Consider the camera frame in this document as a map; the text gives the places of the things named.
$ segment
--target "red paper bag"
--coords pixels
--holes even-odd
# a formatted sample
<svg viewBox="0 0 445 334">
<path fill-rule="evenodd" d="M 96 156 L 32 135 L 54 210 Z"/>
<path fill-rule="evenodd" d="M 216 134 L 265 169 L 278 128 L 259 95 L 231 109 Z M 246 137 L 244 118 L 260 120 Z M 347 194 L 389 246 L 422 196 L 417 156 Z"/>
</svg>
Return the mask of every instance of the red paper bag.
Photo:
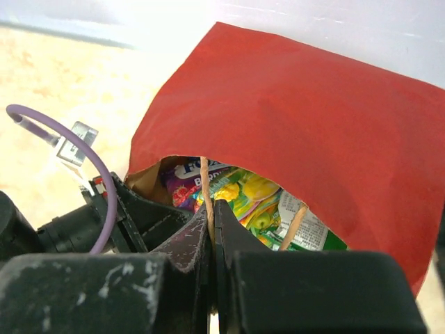
<svg viewBox="0 0 445 334">
<path fill-rule="evenodd" d="M 148 109 L 127 181 L 162 201 L 155 177 L 166 157 L 254 171 L 306 202 L 353 250 L 395 257 L 417 294 L 444 206 L 444 148 L 443 90 L 216 24 Z"/>
</svg>

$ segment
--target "purple cable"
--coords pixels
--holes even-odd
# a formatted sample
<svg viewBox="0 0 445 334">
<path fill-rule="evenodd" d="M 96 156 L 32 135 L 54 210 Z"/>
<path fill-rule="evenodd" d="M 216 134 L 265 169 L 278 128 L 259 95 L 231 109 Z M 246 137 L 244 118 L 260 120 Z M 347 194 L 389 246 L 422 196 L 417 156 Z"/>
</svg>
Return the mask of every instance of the purple cable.
<svg viewBox="0 0 445 334">
<path fill-rule="evenodd" d="M 18 122 L 22 127 L 35 134 L 36 136 L 44 139 L 46 142 L 49 142 L 49 140 L 53 140 L 54 136 L 49 134 L 47 131 L 37 126 L 36 124 L 32 123 L 31 121 L 27 120 L 26 118 L 23 118 L 22 116 L 37 120 L 50 129 L 53 129 L 55 132 L 58 132 L 61 136 L 64 136 L 67 140 L 77 146 L 78 149 L 80 149 L 85 154 L 85 156 L 87 156 L 87 158 L 91 160 L 92 164 L 99 171 L 99 174 L 104 181 L 104 186 L 108 193 L 108 209 L 106 211 L 104 226 L 102 228 L 102 231 L 100 232 L 99 237 L 97 238 L 95 245 L 91 248 L 90 254 L 101 253 L 108 239 L 110 239 L 111 232 L 113 231 L 116 211 L 118 207 L 118 195 L 116 193 L 113 178 L 111 177 L 111 174 L 108 171 L 108 168 L 105 166 L 104 162 L 99 158 L 95 151 L 93 151 L 82 139 L 76 136 L 76 134 L 61 125 L 56 120 L 44 115 L 43 113 L 28 108 L 27 106 L 21 106 L 19 104 L 10 104 L 9 106 L 7 106 L 6 113 L 15 122 Z"/>
</svg>

